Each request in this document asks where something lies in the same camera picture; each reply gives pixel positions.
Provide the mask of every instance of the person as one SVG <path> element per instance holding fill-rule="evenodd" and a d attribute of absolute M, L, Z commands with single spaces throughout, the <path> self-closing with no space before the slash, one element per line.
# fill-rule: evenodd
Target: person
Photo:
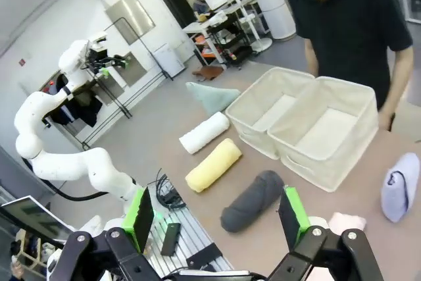
<path fill-rule="evenodd" d="M 9 281 L 24 281 L 24 268 L 22 265 L 17 262 L 15 264 L 11 263 L 11 271 L 12 271 L 12 277 Z"/>
<path fill-rule="evenodd" d="M 311 74 L 370 86 L 380 128 L 391 130 L 414 64 L 412 38 L 398 0 L 288 0 L 305 39 Z M 395 52 L 391 77 L 387 48 Z"/>
<path fill-rule="evenodd" d="M 205 0 L 194 0 L 193 11 L 197 12 L 198 14 L 205 14 L 209 12 L 209 6 Z"/>

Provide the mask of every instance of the person's hand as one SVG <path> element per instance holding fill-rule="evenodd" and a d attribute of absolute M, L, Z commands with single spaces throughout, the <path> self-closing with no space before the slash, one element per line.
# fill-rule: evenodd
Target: person's hand
<path fill-rule="evenodd" d="M 382 130 L 388 131 L 390 129 L 390 124 L 392 121 L 392 115 L 389 113 L 380 110 L 379 112 L 379 128 Z"/>
<path fill-rule="evenodd" d="M 20 263 L 11 264 L 12 275 L 20 280 L 24 276 L 24 267 Z"/>

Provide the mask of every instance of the shirt sleeve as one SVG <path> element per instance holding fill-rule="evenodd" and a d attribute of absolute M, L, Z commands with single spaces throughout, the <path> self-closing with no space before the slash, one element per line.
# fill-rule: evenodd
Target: shirt sleeve
<path fill-rule="evenodd" d="M 301 36 L 302 38 L 308 39 L 309 33 L 305 30 L 305 27 L 303 26 L 303 23 L 300 21 L 300 16 L 298 13 L 298 10 L 296 9 L 298 7 L 298 1 L 299 0 L 288 0 L 289 8 L 292 11 L 292 17 L 295 22 L 295 28 L 297 30 L 297 35 Z"/>
<path fill-rule="evenodd" d="M 380 35 L 392 51 L 402 51 L 412 45 L 412 37 L 407 28 L 398 0 L 375 0 Z"/>

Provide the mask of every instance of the gray rolled towel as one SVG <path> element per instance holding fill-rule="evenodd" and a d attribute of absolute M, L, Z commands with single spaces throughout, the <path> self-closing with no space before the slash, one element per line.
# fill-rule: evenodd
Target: gray rolled towel
<path fill-rule="evenodd" d="M 253 223 L 281 196 L 284 181 L 272 170 L 260 173 L 255 181 L 222 211 L 221 226 L 236 233 Z"/>

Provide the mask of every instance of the storage bin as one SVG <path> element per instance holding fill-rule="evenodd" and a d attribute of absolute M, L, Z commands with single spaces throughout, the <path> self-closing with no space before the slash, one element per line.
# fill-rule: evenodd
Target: storage bin
<path fill-rule="evenodd" d="M 314 76 L 304 72 L 272 68 L 226 109 L 226 115 L 245 143 L 271 159 L 279 159 L 267 130 L 313 80 Z"/>
<path fill-rule="evenodd" d="M 334 192 L 377 130 L 372 88 L 319 77 L 268 135 L 285 166 L 315 186 Z"/>

